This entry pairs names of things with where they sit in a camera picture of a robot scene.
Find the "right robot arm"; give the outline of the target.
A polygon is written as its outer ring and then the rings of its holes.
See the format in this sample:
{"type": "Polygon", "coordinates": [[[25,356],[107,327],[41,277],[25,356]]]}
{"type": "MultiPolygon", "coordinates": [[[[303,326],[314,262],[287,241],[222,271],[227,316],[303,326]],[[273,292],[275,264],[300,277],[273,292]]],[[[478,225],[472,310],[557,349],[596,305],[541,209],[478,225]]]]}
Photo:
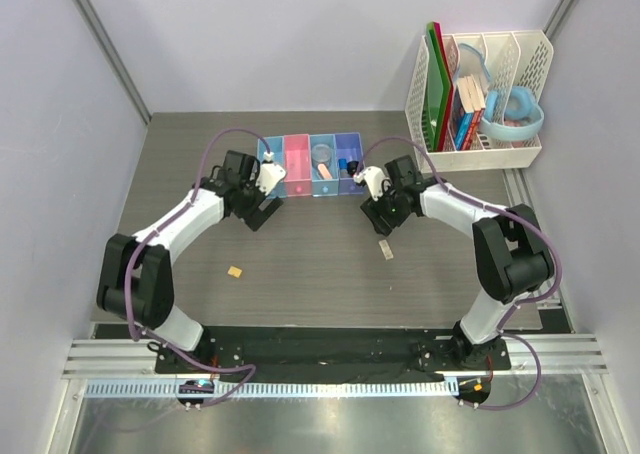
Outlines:
{"type": "Polygon", "coordinates": [[[369,191],[361,210],[377,234],[390,235],[414,215],[440,221],[473,241],[481,290],[454,325],[447,352],[462,368],[482,364],[517,304],[559,272],[537,217],[525,204],[487,204],[437,176],[423,176],[409,156],[383,169],[358,168],[353,179],[369,191]]]}

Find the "clear tape roll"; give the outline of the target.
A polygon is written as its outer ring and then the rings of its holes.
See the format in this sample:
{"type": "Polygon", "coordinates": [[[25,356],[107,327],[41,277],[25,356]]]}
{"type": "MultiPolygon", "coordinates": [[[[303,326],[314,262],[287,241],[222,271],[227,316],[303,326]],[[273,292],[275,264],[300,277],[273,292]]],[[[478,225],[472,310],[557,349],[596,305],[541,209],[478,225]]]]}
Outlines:
{"type": "Polygon", "coordinates": [[[311,158],[314,165],[328,165],[332,159],[332,148],[325,143],[315,144],[311,147],[311,158]]]}

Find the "pink eraser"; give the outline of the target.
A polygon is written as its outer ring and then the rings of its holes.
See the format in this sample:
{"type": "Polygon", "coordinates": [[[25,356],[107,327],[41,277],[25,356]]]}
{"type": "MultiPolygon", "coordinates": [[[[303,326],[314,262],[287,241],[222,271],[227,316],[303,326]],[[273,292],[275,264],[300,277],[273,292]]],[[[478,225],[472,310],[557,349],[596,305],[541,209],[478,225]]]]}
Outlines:
{"type": "Polygon", "coordinates": [[[317,164],[317,170],[319,172],[319,176],[323,180],[332,180],[333,179],[333,176],[332,176],[329,168],[324,163],[318,163],[317,164]]]}

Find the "beige eraser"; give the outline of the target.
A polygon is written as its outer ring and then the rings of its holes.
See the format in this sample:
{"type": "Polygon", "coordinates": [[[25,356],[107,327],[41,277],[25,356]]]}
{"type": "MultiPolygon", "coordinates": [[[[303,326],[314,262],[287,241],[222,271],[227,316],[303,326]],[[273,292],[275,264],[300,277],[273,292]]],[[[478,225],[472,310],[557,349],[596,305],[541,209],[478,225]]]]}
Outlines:
{"type": "Polygon", "coordinates": [[[383,256],[384,256],[384,258],[386,260],[391,260],[391,259],[394,258],[392,249],[391,249],[391,247],[390,247],[390,245],[389,245],[387,240],[380,240],[379,241],[379,246],[380,246],[381,252],[382,252],[382,254],[383,254],[383,256]]]}

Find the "yellow sticky note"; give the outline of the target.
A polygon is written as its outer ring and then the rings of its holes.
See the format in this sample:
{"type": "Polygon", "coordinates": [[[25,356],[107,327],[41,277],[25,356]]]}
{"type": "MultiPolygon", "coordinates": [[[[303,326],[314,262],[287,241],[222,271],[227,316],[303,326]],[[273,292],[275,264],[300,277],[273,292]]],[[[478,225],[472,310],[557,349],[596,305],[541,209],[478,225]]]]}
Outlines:
{"type": "Polygon", "coordinates": [[[228,270],[228,274],[234,278],[240,278],[242,275],[242,270],[237,267],[231,266],[228,270]]]}

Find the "red black stamp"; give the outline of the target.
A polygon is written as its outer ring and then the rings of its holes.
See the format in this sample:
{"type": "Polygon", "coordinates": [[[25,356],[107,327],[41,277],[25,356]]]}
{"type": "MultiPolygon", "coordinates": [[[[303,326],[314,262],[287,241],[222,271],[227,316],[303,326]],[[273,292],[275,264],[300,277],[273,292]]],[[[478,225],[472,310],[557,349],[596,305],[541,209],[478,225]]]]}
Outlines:
{"type": "Polygon", "coordinates": [[[355,176],[359,172],[359,169],[360,169],[359,161],[352,160],[347,162],[347,172],[351,177],[355,176]]]}

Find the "pink drawer box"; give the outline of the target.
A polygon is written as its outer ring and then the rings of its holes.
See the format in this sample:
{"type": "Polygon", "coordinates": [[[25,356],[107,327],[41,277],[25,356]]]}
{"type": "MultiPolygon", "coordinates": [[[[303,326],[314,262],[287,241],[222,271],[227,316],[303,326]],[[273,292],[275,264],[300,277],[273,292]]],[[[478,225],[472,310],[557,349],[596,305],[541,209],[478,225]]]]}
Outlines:
{"type": "Polygon", "coordinates": [[[288,197],[310,196],[312,193],[310,136],[286,135],[283,143],[284,186],[288,197]]]}

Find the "purple drawer box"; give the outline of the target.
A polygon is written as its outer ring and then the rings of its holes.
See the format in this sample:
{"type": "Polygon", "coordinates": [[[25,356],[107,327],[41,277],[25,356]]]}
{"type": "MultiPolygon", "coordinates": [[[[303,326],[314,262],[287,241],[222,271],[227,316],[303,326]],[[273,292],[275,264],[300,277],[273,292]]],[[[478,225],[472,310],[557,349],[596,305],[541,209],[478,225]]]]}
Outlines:
{"type": "MultiPolygon", "coordinates": [[[[339,158],[345,158],[347,162],[352,160],[360,161],[362,158],[361,137],[357,132],[337,133],[335,135],[335,148],[337,164],[339,158]]],[[[363,188],[355,184],[353,177],[341,178],[339,173],[339,195],[360,195],[362,193],[363,188]]]]}

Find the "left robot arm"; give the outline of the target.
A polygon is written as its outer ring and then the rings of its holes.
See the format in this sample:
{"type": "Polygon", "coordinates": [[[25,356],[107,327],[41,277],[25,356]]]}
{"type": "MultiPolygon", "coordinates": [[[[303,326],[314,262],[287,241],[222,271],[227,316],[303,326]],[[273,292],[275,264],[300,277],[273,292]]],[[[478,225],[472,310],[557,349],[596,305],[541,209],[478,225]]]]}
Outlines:
{"type": "Polygon", "coordinates": [[[158,221],[107,241],[97,307],[127,321],[132,335],[150,335],[179,350],[178,360],[190,372],[205,371],[213,343],[208,329],[177,306],[173,264],[201,234],[232,215],[257,231],[282,205],[280,198],[267,197],[285,176],[271,152],[258,159],[229,150],[223,164],[199,178],[158,221]]]}

